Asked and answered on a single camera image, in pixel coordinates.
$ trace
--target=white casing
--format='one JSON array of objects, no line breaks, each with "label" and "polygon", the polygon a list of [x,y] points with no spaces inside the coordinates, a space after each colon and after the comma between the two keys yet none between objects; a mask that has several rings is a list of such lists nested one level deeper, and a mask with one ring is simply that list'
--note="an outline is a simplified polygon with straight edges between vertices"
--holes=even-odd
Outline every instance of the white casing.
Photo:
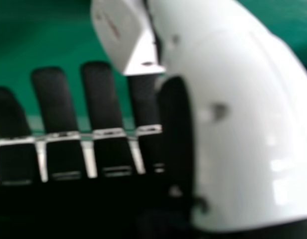
[{"label": "white casing", "polygon": [[91,16],[102,46],[123,75],[164,72],[142,0],[93,0]]},{"label": "white casing", "polygon": [[[235,0],[150,0],[165,81],[193,115],[196,228],[236,232],[307,219],[307,73]],[[213,105],[227,116],[214,120]]]}]

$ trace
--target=green background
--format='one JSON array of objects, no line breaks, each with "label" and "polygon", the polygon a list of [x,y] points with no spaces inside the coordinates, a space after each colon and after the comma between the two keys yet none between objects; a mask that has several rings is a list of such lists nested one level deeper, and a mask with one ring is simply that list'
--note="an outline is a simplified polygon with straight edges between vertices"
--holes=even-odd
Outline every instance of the green background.
[{"label": "green background", "polygon": [[[240,0],[287,42],[307,68],[307,0]],[[67,74],[81,131],[89,131],[79,67],[108,60],[93,31],[88,0],[0,0],[0,86],[22,103],[36,134],[43,133],[29,75],[37,67],[60,66]],[[116,85],[125,127],[133,128],[126,79]]]}]

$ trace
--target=robotic hand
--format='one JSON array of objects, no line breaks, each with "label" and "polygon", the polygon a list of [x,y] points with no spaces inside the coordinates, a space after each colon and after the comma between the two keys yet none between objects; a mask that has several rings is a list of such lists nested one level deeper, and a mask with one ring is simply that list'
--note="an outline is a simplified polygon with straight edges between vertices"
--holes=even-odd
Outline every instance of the robotic hand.
[{"label": "robotic hand", "polygon": [[93,0],[92,20],[122,74],[165,73],[162,151],[193,227],[307,238],[307,72],[291,49],[235,0]]}]

